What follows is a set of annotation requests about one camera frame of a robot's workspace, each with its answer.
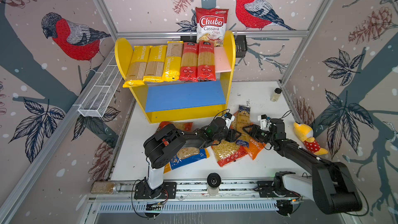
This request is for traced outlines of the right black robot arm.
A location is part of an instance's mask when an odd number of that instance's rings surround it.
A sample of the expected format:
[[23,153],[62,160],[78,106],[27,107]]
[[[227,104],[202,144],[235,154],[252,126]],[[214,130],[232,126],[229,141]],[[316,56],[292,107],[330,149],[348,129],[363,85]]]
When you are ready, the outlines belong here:
[[309,198],[324,214],[362,210],[362,198],[346,165],[321,159],[288,139],[281,119],[271,119],[267,131],[255,124],[242,130],[256,142],[270,144],[280,156],[293,161],[310,174],[309,178],[304,178],[288,171],[276,173],[273,188],[277,195],[291,192]]

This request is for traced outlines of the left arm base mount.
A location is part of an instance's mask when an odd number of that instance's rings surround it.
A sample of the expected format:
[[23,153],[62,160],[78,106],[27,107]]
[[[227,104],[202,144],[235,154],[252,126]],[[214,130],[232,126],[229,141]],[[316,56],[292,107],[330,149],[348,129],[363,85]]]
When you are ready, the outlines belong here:
[[176,182],[164,182],[156,189],[151,189],[147,179],[138,180],[134,186],[134,199],[135,200],[154,200],[154,199],[175,199],[177,191]]

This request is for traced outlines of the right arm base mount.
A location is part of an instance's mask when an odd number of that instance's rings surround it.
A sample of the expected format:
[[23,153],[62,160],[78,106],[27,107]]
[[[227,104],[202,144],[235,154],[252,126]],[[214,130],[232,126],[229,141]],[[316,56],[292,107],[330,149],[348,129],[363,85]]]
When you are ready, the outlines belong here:
[[258,192],[260,198],[284,198],[284,197],[297,197],[301,198],[296,192],[290,191],[285,188],[283,183],[283,176],[295,174],[294,172],[282,171],[277,172],[273,178],[273,180],[263,180],[258,181],[257,186],[253,189],[255,192]]

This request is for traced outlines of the red spaghetti pack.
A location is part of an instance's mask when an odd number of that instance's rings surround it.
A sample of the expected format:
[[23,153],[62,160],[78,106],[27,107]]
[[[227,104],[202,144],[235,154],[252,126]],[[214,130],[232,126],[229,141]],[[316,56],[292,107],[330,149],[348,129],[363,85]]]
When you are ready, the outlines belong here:
[[185,42],[181,57],[180,81],[198,81],[198,55],[199,45],[197,43]]
[[201,41],[198,55],[198,80],[216,81],[215,52],[213,43]]

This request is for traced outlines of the dark spaghetti pack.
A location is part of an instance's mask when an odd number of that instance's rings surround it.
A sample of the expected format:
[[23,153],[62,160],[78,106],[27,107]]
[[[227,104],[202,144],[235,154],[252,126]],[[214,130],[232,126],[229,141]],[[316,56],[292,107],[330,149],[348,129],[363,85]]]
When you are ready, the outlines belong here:
[[243,127],[250,125],[250,107],[239,105],[236,117],[236,131],[241,133],[236,144],[242,147],[249,147],[250,136],[243,131]]

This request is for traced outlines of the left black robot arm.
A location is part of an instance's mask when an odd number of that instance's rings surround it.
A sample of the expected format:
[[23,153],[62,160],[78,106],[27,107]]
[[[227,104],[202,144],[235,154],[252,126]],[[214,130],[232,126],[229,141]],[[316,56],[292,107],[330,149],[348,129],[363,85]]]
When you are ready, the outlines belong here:
[[236,142],[241,132],[230,128],[233,120],[234,116],[227,113],[194,131],[183,131],[170,123],[148,138],[143,145],[149,164],[148,187],[156,190],[163,185],[164,167],[182,148],[204,149],[219,145],[223,140]]

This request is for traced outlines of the red macaroni bag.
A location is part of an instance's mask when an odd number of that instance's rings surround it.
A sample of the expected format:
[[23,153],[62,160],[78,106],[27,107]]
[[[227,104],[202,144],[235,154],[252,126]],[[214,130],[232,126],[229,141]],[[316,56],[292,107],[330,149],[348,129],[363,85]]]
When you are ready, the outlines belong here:
[[220,167],[235,162],[247,155],[244,147],[224,140],[217,145],[212,145],[211,149]]

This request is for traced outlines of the yellow spaghetti pack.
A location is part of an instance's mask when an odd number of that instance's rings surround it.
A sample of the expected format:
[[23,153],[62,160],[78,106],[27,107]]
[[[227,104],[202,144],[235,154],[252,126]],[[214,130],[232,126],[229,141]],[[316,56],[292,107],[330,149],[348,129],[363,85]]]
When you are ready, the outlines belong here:
[[135,46],[123,88],[144,85],[144,74],[152,46]]
[[183,41],[169,41],[164,62],[162,79],[164,82],[179,80],[181,59],[183,53]]
[[149,82],[149,83],[164,82],[162,76],[163,76],[166,53],[167,53],[166,45],[153,46],[151,48],[145,74],[143,77],[144,82]]

